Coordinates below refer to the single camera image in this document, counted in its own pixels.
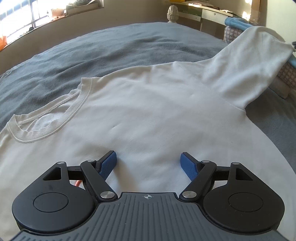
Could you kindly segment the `orange bag on windowsill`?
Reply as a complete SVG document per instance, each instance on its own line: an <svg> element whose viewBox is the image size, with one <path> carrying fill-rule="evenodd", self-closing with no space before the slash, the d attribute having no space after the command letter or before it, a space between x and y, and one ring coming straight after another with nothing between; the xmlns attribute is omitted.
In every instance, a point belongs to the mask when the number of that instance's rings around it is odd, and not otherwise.
<svg viewBox="0 0 296 241"><path fill-rule="evenodd" d="M7 45L6 36L0 36L0 51Z"/></svg>

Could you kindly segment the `light blue folded cloth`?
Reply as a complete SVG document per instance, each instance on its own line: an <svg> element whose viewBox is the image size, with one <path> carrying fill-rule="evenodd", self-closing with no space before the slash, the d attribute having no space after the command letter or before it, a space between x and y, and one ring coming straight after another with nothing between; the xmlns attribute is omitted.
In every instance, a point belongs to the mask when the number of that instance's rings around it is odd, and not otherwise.
<svg viewBox="0 0 296 241"><path fill-rule="evenodd" d="M253 27L252 24L248 23L247 20L242 18L227 17L224 21L224 24L226 27L224 29L223 40L227 44L230 44L232 41L234 41L246 29Z"/></svg>

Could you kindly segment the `white green side table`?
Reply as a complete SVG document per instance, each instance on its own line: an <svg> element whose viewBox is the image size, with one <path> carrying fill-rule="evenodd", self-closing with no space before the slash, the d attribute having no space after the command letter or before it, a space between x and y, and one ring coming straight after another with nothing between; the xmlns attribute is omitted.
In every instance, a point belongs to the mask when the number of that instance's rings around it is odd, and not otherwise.
<svg viewBox="0 0 296 241"><path fill-rule="evenodd" d="M219 39L223 38L225 20L240 18L250 20L252 1L169 1L178 9L176 21Z"/></svg>

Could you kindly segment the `grey bed blanket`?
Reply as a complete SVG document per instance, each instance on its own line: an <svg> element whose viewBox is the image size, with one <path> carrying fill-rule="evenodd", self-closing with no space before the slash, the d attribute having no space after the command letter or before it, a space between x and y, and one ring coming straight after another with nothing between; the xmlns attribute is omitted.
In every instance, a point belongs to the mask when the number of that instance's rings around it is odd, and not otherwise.
<svg viewBox="0 0 296 241"><path fill-rule="evenodd" d="M228 45L206 33L169 23L133 24L77 37L2 75L1 131L12 116L43 107L75 89L83 78L136 66L208 60ZM250 107L258 104L267 90L245 109L258 128Z"/></svg>

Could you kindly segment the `box on windowsill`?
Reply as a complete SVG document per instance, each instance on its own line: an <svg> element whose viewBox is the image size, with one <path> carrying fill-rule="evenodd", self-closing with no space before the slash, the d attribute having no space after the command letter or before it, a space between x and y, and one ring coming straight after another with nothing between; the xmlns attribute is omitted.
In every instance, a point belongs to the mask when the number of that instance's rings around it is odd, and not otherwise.
<svg viewBox="0 0 296 241"><path fill-rule="evenodd" d="M75 15L102 7L101 1L74 1L66 5L66 15Z"/></svg>

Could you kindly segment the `white footboard bedpost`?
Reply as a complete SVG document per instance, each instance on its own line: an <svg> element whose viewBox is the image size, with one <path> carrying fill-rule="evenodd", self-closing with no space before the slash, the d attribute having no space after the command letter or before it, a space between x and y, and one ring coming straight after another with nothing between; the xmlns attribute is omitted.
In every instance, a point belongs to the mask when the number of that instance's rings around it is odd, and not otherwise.
<svg viewBox="0 0 296 241"><path fill-rule="evenodd" d="M177 20L179 19L179 11L178 11L177 6L171 5L168 8L166 17L167 17L169 23L176 23Z"/></svg>

